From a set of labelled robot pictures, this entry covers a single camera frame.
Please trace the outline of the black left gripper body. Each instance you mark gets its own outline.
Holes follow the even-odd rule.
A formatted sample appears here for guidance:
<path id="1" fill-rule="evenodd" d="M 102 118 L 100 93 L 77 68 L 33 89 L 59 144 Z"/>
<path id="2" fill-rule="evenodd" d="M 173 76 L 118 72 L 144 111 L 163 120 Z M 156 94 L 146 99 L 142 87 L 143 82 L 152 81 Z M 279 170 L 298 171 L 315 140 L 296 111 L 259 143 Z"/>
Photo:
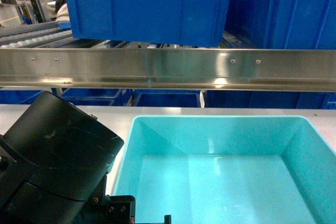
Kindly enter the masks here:
<path id="1" fill-rule="evenodd" d="M 135 197 L 105 196 L 101 203 L 91 203 L 86 223 L 135 223 Z"/>

